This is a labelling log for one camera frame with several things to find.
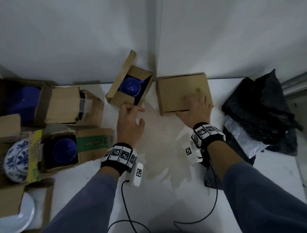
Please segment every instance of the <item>black wristband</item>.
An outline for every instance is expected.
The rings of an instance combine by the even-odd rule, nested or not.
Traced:
[[[115,146],[118,147],[124,147],[126,149],[130,149],[131,152],[129,154],[127,154],[126,151],[122,151],[122,150],[118,150],[118,153],[116,154],[116,157],[118,157],[116,160],[110,160],[110,156],[115,156],[114,154],[112,154],[113,149]],[[101,168],[108,166],[108,167],[112,167],[115,170],[117,170],[119,172],[120,175],[122,175],[127,169],[131,169],[134,162],[136,160],[136,156],[133,154],[133,149],[132,147],[127,144],[127,143],[116,143],[114,144],[114,146],[112,148],[110,148],[106,154],[104,155],[104,157],[102,158],[102,162],[101,162]]]
[[[192,140],[198,148],[207,150],[210,143],[214,141],[225,141],[225,135],[216,127],[207,122],[200,122],[194,125]]]

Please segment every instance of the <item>white table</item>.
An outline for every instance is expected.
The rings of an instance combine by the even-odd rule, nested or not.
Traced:
[[[211,115],[211,123],[219,129],[222,129],[224,118],[221,105],[240,81],[241,79],[209,80],[215,105]],[[86,89],[104,99],[104,95],[110,86],[111,84],[80,85],[80,88]],[[178,147],[181,143],[180,140],[191,135],[191,131],[184,127],[175,116],[161,119],[158,113],[155,83],[152,84],[146,100],[148,101],[145,104],[145,113],[147,114],[142,115],[146,122],[146,129],[141,145],[138,147],[141,151],[141,154],[138,151],[138,160],[144,164],[146,162],[150,163],[154,161],[155,157],[153,156],[156,156],[159,158],[159,162],[150,169],[145,167],[140,187],[135,188],[125,185],[124,196],[132,220],[143,223],[151,231],[173,229],[173,220],[191,222],[207,215],[213,207],[216,191],[204,187],[205,169],[200,164],[195,166],[184,164],[182,170],[175,164],[177,161],[176,155],[170,152],[172,151],[171,148]],[[117,118],[118,111],[105,100],[101,127],[116,130]],[[176,128],[175,134],[170,134],[169,132],[172,127]],[[153,138],[153,133],[149,132],[150,130],[156,130],[154,133],[159,135]],[[52,201],[52,218],[84,187],[98,171],[99,167],[100,161],[96,160],[59,172],[54,176],[56,182]],[[265,151],[256,156],[254,167],[283,189],[306,202],[295,157]],[[120,193],[120,186],[124,180],[125,176],[123,175],[118,182],[110,218],[111,223],[120,219],[128,219]],[[135,226],[139,232],[146,231],[142,226],[136,224]],[[181,225],[181,228],[196,232],[240,232],[229,203],[222,191],[219,191],[217,205],[213,213],[206,220],[194,225]],[[124,222],[117,223],[111,228],[110,232],[129,233],[133,232],[133,229],[128,222]]]

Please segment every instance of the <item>wrist strap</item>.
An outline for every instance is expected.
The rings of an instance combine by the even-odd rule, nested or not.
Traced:
[[[214,141],[225,141],[226,137],[218,128],[206,122],[197,123],[193,127],[192,140],[198,148],[207,150],[210,143]]]
[[[129,144],[116,143],[112,148],[108,149],[101,160],[101,168],[104,166],[116,169],[120,175],[124,171],[131,171],[137,158],[137,153]]]

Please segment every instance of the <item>hand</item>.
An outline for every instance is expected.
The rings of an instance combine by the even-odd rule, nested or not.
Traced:
[[[135,118],[138,111],[144,112],[145,109],[131,104],[124,104],[120,108],[117,121],[118,143],[124,142],[134,148],[141,139],[145,129],[145,121],[140,119],[139,125],[136,124]]]
[[[202,90],[198,89],[197,94],[185,96],[184,101],[189,102],[190,110],[186,112],[176,112],[176,115],[187,127],[193,129],[194,125],[197,123],[210,123],[212,106],[211,104],[206,104],[206,96]]]

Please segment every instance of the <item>blue bowl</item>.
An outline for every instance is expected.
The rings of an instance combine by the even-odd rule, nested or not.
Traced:
[[[136,97],[141,91],[141,84],[138,79],[136,78],[126,78],[122,81],[122,84],[119,86],[119,91],[132,96]]]
[[[58,140],[53,146],[52,155],[58,163],[68,163],[76,154],[77,145],[69,138]]]
[[[22,87],[8,98],[7,113],[19,114],[21,123],[34,119],[35,109],[38,105],[40,90],[36,87]]]

